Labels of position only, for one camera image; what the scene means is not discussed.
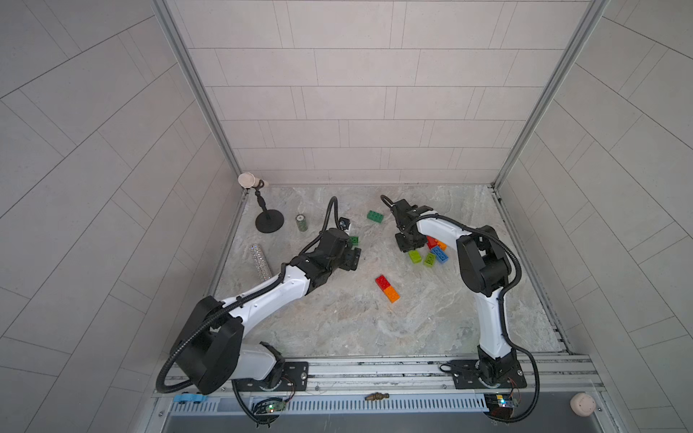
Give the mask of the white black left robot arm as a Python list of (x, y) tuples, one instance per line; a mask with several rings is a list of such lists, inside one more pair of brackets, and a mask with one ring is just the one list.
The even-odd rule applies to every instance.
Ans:
[(208, 296), (197, 303), (158, 373), (158, 393), (190, 386), (208, 395), (227, 381), (253, 380), (274, 389), (285, 359), (266, 342), (247, 344), (245, 336), (289, 303), (324, 285), (337, 269), (355, 271), (361, 249), (349, 234), (329, 228), (307, 245), (279, 274), (234, 298)]

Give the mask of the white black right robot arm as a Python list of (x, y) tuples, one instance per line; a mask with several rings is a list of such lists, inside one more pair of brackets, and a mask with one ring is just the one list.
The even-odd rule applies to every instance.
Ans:
[(395, 240), (401, 251), (413, 251), (431, 237), (457, 253), (460, 277), (476, 297), (478, 378), (488, 387), (504, 384), (519, 369), (517, 353), (523, 351), (510, 338), (505, 312), (505, 294), (522, 279), (516, 255), (490, 226), (469, 227), (407, 200), (394, 202), (386, 195), (381, 200), (395, 218), (399, 230)]

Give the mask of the small lime green lego brick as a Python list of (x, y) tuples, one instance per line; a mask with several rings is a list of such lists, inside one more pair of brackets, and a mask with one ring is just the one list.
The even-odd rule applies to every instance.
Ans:
[(429, 253), (426, 255), (423, 263), (426, 267), (433, 267), (437, 261), (435, 254)]

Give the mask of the blue lego brick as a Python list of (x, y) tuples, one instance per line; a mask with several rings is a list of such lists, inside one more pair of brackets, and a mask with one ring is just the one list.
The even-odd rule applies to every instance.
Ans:
[(449, 256), (439, 246), (431, 248), (431, 253), (436, 257), (439, 263), (446, 263), (449, 261)]

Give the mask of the green camouflage can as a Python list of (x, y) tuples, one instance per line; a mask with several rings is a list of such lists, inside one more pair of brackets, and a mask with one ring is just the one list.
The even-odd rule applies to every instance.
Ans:
[(296, 216), (295, 221), (300, 232), (303, 233), (308, 230), (308, 222), (306, 216), (304, 216), (303, 214), (299, 214)]

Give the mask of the black microphone stand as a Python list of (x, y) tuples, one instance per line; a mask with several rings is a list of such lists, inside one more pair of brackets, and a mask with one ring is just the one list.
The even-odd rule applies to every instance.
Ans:
[(256, 217), (256, 229), (263, 234), (272, 234), (283, 227), (284, 216), (277, 209), (268, 209), (261, 190), (266, 186), (265, 181), (254, 176), (250, 172), (243, 172), (238, 176), (239, 185), (246, 191), (254, 190), (254, 196), (261, 213)]

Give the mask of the glitter silver microphone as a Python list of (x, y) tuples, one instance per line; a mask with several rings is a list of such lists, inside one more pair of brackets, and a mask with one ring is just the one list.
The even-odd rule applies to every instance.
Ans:
[(263, 252), (261, 245), (252, 244), (249, 247), (249, 251), (254, 260), (254, 266), (256, 267), (257, 273), (261, 281), (270, 280), (274, 276), (274, 274), (270, 268), (269, 263), (267, 262), (265, 253)]

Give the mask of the brass fitting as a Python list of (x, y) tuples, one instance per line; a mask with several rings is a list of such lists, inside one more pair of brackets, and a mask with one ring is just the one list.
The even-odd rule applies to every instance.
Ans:
[(390, 398), (389, 393), (371, 393), (366, 395), (365, 401), (366, 402), (378, 402), (382, 400), (386, 400)]

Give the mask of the left circuit board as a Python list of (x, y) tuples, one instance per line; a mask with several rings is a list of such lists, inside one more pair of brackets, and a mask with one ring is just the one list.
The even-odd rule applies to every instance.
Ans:
[(287, 400), (282, 398), (268, 398), (256, 403), (253, 406), (253, 413), (256, 416), (270, 416), (282, 412), (286, 409)]

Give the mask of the circuit board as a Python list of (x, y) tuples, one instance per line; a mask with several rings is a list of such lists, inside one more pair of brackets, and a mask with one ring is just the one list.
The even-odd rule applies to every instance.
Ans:
[(510, 420), (519, 404), (519, 401), (510, 394), (485, 394), (484, 398), (488, 409), (485, 415), (500, 420)]
[(253, 406), (253, 413), (256, 416), (270, 416), (282, 412), (286, 409), (287, 400), (282, 398), (268, 398), (256, 403)]

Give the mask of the right circuit board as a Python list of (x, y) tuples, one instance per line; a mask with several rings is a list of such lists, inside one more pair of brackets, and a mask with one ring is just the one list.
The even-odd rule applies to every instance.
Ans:
[(485, 415), (500, 420), (510, 420), (519, 404), (519, 401), (510, 394), (485, 394), (484, 398), (488, 409)]

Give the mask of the light blue clip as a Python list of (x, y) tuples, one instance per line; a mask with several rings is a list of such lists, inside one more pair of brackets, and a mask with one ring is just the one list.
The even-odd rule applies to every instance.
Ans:
[(173, 402), (178, 404), (201, 404), (202, 402), (205, 402), (207, 399), (208, 397), (206, 395), (198, 393), (182, 393), (176, 395), (173, 399)]

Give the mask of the beige round knob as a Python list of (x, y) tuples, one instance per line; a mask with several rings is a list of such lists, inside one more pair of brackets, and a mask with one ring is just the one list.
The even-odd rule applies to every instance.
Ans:
[(570, 399), (570, 408), (577, 416), (588, 418), (597, 410), (597, 402), (587, 393), (577, 393)]

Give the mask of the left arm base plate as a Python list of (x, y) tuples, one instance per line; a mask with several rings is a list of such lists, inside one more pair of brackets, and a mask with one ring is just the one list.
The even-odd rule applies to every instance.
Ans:
[(239, 391), (248, 393), (304, 392), (309, 368), (308, 362), (285, 362), (281, 370), (274, 368), (265, 380), (240, 379), (235, 384)]

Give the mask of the left metal corner post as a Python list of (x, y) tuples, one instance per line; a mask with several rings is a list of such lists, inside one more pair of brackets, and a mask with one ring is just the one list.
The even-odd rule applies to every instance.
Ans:
[(217, 140), (222, 152), (224, 153), (229, 165), (236, 175), (241, 174), (240, 166), (238, 161), (233, 155), (233, 151), (227, 140), (227, 136), (220, 124), (220, 120), (217, 117), (214, 106), (212, 106), (211, 100), (203, 83), (200, 79), (198, 70), (196, 69), (191, 54), (184, 43), (182, 38), (182, 33), (175, 23), (173, 17), (173, 9), (171, 9), (171, 4), (169, 1), (164, 0), (153, 0), (153, 12), (157, 17), (164, 36), (166, 37), (173, 54), (176, 57), (180, 68), (182, 69), (183, 77), (186, 79), (191, 91), (200, 105), (200, 111), (204, 116), (211, 133)]

